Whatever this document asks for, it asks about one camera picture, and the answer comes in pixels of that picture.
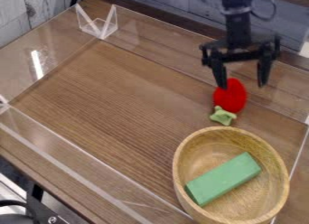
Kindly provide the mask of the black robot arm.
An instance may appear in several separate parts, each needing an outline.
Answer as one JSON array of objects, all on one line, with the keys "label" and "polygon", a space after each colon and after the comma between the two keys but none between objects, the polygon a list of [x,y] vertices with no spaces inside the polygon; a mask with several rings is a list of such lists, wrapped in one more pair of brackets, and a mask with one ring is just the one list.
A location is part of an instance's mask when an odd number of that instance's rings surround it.
[{"label": "black robot arm", "polygon": [[272,21],[276,16],[275,1],[265,1],[273,5],[269,16],[261,16],[253,10],[253,0],[221,0],[227,36],[221,40],[205,42],[200,49],[202,65],[212,69],[217,85],[223,89],[229,87],[225,66],[229,62],[257,60],[259,87],[264,87],[269,81],[273,62],[281,53],[281,37],[276,33],[255,33],[252,30],[252,16],[263,21]]}]

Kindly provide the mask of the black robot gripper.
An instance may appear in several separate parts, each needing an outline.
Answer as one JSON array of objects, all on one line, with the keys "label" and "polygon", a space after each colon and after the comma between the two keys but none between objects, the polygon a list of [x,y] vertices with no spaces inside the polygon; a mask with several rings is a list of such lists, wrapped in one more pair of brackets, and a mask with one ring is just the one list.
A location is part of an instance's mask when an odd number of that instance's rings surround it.
[{"label": "black robot gripper", "polygon": [[255,33],[252,30],[252,10],[229,9],[224,11],[227,18],[227,37],[205,42],[202,64],[212,67],[217,86],[228,88],[228,73],[225,63],[259,60],[259,87],[268,83],[272,63],[280,55],[281,38],[275,33]]}]

